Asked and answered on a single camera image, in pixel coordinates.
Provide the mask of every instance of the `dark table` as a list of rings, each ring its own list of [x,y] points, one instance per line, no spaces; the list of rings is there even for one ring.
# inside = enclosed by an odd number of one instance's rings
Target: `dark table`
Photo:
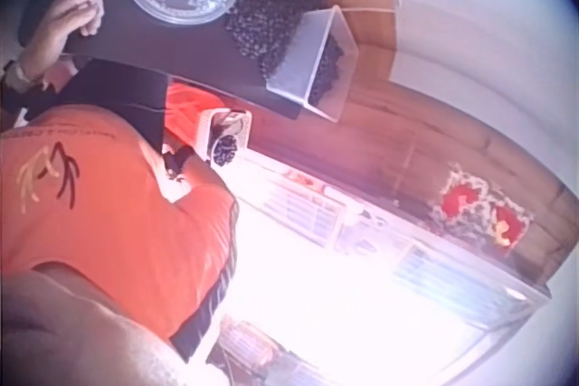
[[[22,45],[30,41],[53,0],[30,0],[19,29]],[[301,107],[265,88],[257,61],[241,56],[225,30],[225,18],[208,24],[164,24],[133,0],[104,0],[99,33],[72,35],[66,52],[133,65],[177,76],[203,88],[244,99],[287,118]]]

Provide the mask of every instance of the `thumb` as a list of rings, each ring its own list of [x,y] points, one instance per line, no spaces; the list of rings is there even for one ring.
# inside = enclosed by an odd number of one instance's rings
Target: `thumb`
[[[82,26],[90,23],[90,21],[97,15],[98,12],[99,7],[97,5],[89,5],[86,7],[74,9],[67,13],[65,16],[58,19],[56,27],[59,33],[69,35],[80,29]]]

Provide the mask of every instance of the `person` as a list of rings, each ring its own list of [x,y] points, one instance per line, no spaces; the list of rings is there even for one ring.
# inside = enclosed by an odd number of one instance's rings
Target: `person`
[[[2,78],[3,384],[185,384],[235,269],[238,204],[165,131],[166,75],[93,60],[31,92],[103,16],[56,0]],[[175,202],[168,168],[191,186]]]

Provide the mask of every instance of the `basket of dark items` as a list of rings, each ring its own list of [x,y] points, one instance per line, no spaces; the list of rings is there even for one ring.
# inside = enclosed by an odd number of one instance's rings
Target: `basket of dark items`
[[[205,110],[199,117],[195,151],[211,166],[225,166],[247,149],[252,114],[228,108]]]
[[[268,90],[337,122],[358,49],[340,8],[325,1],[237,0],[226,28],[257,60]]]

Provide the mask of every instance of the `transparent plastic bin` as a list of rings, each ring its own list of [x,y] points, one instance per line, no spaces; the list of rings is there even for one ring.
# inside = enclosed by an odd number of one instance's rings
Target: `transparent plastic bin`
[[[309,104],[311,92],[327,37],[332,34],[344,55],[337,63],[338,79],[317,106]],[[267,80],[271,92],[299,103],[304,108],[338,122],[346,104],[350,82],[356,70],[358,48],[339,6],[304,14],[276,73]]]

